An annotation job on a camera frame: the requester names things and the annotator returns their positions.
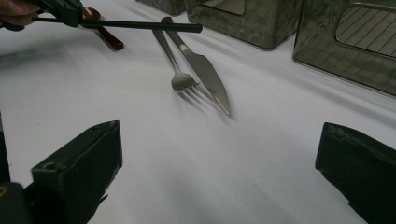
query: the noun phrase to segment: hand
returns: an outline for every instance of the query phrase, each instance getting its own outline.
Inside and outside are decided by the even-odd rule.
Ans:
[[[0,0],[0,20],[15,25],[28,25],[40,8],[26,0]]]

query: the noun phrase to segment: metal knife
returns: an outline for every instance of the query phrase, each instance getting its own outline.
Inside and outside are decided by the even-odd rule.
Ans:
[[[161,20],[163,23],[172,23],[171,17],[165,17]],[[218,73],[215,71],[212,63],[204,55],[196,54],[183,42],[177,32],[166,31],[171,37],[172,41],[178,46],[178,49],[183,53],[192,69],[197,76],[202,80],[204,85],[209,90],[210,94],[220,105],[221,109],[226,115],[231,115],[230,103],[228,101],[227,92]]]

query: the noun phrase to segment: wire mesh basket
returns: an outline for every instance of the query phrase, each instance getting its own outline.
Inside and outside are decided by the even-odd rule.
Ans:
[[[185,0],[189,20],[270,50],[294,34],[303,0]]]
[[[396,96],[396,1],[305,0],[293,58]]]
[[[186,10],[184,0],[136,0],[136,2],[154,7],[172,16],[179,15]]]

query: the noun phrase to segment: black tool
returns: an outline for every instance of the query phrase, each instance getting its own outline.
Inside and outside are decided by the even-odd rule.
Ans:
[[[143,21],[86,21],[82,19],[82,10],[84,6],[79,0],[28,0],[30,3],[40,6],[42,10],[48,11],[56,19],[51,18],[33,18],[33,21],[61,22],[71,27],[79,25],[89,26],[112,26],[121,28],[166,30],[179,32],[201,33],[203,27],[201,24],[163,24],[160,22],[143,22]],[[4,22],[3,27],[11,31],[23,30],[23,26],[13,25]]]
[[[315,167],[367,223],[396,223],[393,148],[354,129],[325,123]]]
[[[86,224],[121,166],[119,122],[95,125],[33,167],[27,188],[0,183],[0,223]]]

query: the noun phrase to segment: white surface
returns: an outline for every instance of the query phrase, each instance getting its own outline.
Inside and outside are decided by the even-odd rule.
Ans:
[[[166,16],[127,0],[84,6],[108,20]],[[321,128],[342,124],[396,147],[393,99],[295,63],[294,36],[262,51],[208,29],[180,34],[217,69],[227,117],[199,91],[173,92],[173,69],[151,31],[108,30],[125,49],[61,24],[1,30],[0,110],[13,181],[27,186],[30,168],[50,153],[118,119],[124,166],[91,224],[364,223],[315,170]]]

